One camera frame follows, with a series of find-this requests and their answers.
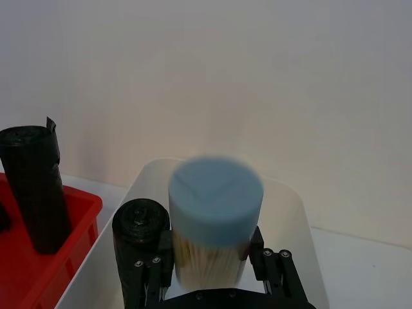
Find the bolt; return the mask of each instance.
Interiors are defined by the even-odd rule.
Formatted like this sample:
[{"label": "bolt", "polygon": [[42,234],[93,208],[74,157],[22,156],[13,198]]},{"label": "bolt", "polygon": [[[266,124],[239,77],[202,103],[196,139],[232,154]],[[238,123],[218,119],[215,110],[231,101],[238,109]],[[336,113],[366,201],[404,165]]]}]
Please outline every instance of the bolt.
[{"label": "bolt", "polygon": [[290,257],[290,252],[285,250],[281,252],[281,256],[283,256],[284,258],[289,258]]}]

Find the black garbage bag roll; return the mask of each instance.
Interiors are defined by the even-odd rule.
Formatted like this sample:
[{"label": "black garbage bag roll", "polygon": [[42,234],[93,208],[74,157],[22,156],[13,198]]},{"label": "black garbage bag roll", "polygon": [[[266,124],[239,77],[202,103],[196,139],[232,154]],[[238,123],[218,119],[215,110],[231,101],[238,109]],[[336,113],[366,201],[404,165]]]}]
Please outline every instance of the black garbage bag roll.
[{"label": "black garbage bag roll", "polygon": [[162,232],[170,229],[169,213],[157,201],[138,198],[128,201],[116,211],[111,226],[117,270],[126,305],[135,263],[153,259]]},{"label": "black garbage bag roll", "polygon": [[0,159],[34,248],[56,253],[71,232],[54,121],[0,132]]}]

